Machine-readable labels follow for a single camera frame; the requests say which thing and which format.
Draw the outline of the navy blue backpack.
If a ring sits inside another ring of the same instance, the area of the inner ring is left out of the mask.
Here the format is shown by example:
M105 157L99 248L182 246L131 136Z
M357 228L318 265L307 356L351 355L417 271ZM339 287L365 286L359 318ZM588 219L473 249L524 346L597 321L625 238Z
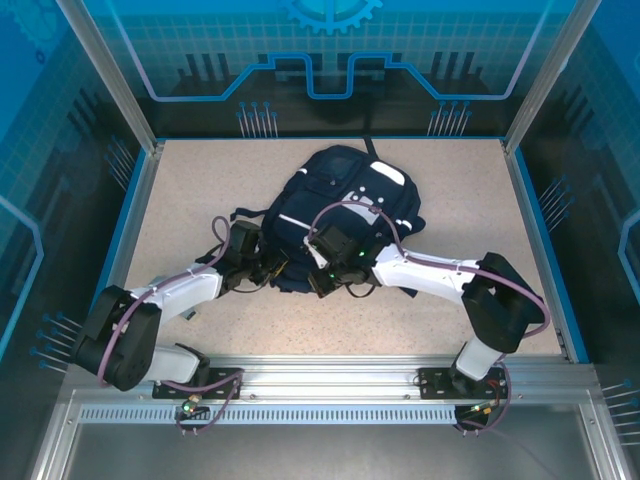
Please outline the navy blue backpack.
M289 260L269 284L283 293L314 293L308 281L315 261L303 238L334 226L366 246L421 232L421 199L403 170L382 160L366 138L365 149L333 145L314 153L264 210L236 209L230 223L258 225L267 244Z

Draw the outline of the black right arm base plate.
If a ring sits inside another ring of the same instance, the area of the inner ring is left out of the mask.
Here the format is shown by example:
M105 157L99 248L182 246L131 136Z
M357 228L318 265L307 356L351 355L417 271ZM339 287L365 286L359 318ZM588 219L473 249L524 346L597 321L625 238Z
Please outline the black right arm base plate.
M502 368L492 367L481 380L472 380L453 367L417 370L416 384L422 400L505 399L509 393Z

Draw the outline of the aluminium table side rail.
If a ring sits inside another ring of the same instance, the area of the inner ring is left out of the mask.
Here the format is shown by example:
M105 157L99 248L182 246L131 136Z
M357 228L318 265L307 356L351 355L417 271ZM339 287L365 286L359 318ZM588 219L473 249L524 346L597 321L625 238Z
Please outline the aluminium table side rail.
M127 279L161 154L141 150L135 161L89 311L106 287Z
M534 278L528 282L543 297L551 313L550 325L543 332L523 340L520 347L529 355L558 356L566 363L575 363L570 331L573 309L530 175L527 169L522 169L519 157L509 153L504 143L501 148L535 265Z

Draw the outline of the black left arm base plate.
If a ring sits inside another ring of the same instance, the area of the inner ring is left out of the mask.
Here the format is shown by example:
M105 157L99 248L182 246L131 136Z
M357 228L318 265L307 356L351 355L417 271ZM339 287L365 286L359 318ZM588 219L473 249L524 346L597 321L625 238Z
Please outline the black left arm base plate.
M240 397L244 371L240 368L210 368L205 380L193 380L178 387L166 382L152 387L152 398L157 400L187 400L192 395L199 395L204 400L225 400Z

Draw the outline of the aluminium mounting rail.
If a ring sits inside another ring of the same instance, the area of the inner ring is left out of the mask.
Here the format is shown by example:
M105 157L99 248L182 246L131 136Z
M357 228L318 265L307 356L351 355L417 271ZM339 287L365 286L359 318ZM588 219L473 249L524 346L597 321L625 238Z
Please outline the aluminium mounting rail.
M448 367L452 355L214 355L215 367L244 370L240 398L264 404L418 403L415 375ZM590 364L559 355L515 355L506 361L512 403L585 404L603 394Z

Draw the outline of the grey metal shelf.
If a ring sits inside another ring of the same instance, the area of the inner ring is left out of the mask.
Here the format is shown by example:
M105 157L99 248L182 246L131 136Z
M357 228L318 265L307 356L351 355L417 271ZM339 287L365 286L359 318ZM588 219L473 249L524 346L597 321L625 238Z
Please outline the grey metal shelf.
M494 429L444 425L88 423L59 411L27 480L634 480L602 411L514 406Z

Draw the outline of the aluminium frame post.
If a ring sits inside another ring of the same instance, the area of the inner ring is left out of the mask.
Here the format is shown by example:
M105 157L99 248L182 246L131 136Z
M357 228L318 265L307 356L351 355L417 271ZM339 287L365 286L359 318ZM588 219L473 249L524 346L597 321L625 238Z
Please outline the aluminium frame post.
M55 2L138 143L147 154L157 155L160 142L154 135L125 76L84 2L82 0L55 0Z
M507 156L514 156L553 86L566 68L577 44L602 0L576 0L555 43L525 96L503 141Z

